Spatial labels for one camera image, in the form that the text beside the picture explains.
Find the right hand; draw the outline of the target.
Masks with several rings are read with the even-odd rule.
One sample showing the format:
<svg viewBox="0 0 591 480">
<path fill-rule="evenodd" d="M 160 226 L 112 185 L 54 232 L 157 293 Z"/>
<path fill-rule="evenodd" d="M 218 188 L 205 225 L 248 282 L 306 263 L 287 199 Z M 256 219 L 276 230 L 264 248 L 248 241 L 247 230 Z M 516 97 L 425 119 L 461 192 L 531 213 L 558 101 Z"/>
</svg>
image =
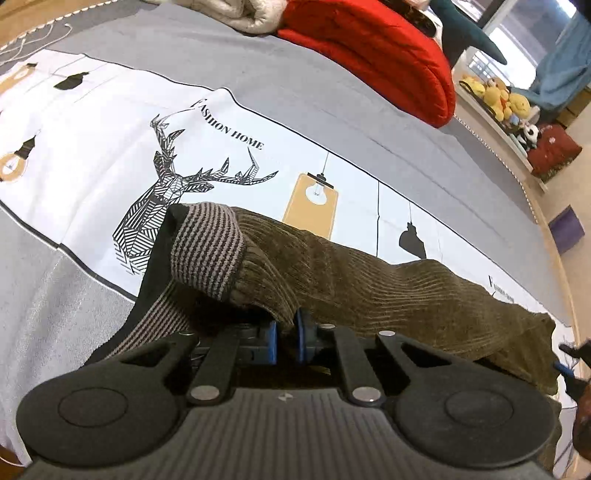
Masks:
<svg viewBox="0 0 591 480">
<path fill-rule="evenodd" d="M 581 399 L 573 426 L 573 445 L 584 459 L 591 461 L 590 399 Z"/>
</svg>

